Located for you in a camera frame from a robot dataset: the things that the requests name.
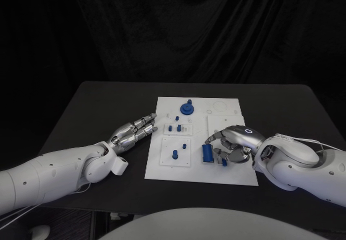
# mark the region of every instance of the black table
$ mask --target black table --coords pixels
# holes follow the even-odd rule
[[[124,123],[155,112],[157,97],[236,98],[245,123],[264,136],[281,133],[346,149],[324,108],[304,85],[83,82],[40,154],[106,141]],[[109,174],[86,192],[46,206],[140,215],[176,208],[222,208],[305,229],[346,230],[346,208],[302,189],[279,189],[258,172],[259,186],[144,179],[148,149],[150,137],[121,155],[128,161],[122,176]]]

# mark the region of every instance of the cable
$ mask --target cable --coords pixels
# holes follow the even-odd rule
[[[83,192],[89,189],[91,184],[92,184],[92,183],[89,182],[89,183],[88,183],[88,187],[86,187],[86,189],[85,189],[83,191],[75,191],[75,192],[72,192],[70,194],[80,194],[80,193],[83,193]]]
[[[318,142],[317,140],[291,137],[291,136],[282,135],[282,134],[279,134],[279,133],[278,133],[276,135],[281,136],[281,137],[285,137],[285,138],[295,139],[295,140],[302,141],[302,142],[308,142],[308,143],[313,143],[313,144],[320,144],[320,145],[327,146],[328,148],[331,148],[331,149],[334,149],[334,150],[341,151],[338,148],[336,148],[336,147],[333,147],[333,146],[330,146],[330,145]]]
[[[39,205],[31,207],[24,213],[21,213],[4,226],[1,226],[0,230],[3,230],[27,212],[30,212]]]
[[[18,211],[16,211],[13,214],[10,214],[8,216],[5,216],[3,219],[0,219],[0,222],[7,219],[10,216],[13,216],[14,214],[17,214],[18,212],[21,212],[23,210],[26,210],[30,206],[23,207]]]

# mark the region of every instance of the blue plastic piece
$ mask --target blue plastic piece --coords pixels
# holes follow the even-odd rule
[[[178,159],[178,151],[177,150],[173,151],[173,156],[171,157],[173,157],[173,159]]]
[[[180,112],[183,115],[190,115],[194,111],[193,101],[189,99],[187,103],[184,103],[180,107]]]
[[[226,167],[227,166],[227,161],[226,159],[222,158],[222,166]]]
[[[213,163],[214,159],[213,159],[212,145],[203,144],[202,150],[203,150],[203,162]]]

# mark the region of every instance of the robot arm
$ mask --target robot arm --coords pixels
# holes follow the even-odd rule
[[[230,126],[204,141],[220,139],[232,152],[214,148],[214,153],[233,163],[243,163],[253,155],[252,168],[284,190],[302,188],[320,199],[346,207],[346,152],[314,150],[281,134],[268,139],[245,126]]]
[[[150,135],[155,114],[121,126],[108,142],[49,152],[17,167],[0,171],[0,215],[47,203],[99,182],[109,171],[121,175],[128,162],[118,156]]]

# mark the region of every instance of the white mounting plate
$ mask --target white mounting plate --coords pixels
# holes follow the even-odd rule
[[[191,124],[174,124],[168,123],[164,124],[164,135],[176,135],[176,136],[191,136],[193,135],[193,125]]]
[[[180,106],[191,100],[194,112],[190,115],[180,113]],[[258,186],[255,170],[251,168],[251,161],[238,166],[220,166],[202,163],[202,145],[209,137],[207,116],[219,116],[225,120],[227,116],[227,126],[245,125],[238,99],[227,98],[197,98],[197,97],[158,97],[155,106],[154,126],[157,131],[151,134],[150,150],[145,165],[145,179],[200,182],[213,184],[236,184]],[[191,136],[164,135],[164,125],[177,124],[193,125]],[[163,138],[190,139],[190,167],[160,165]]]
[[[191,165],[191,140],[187,138],[164,137],[161,139],[160,165],[171,167],[190,167]]]

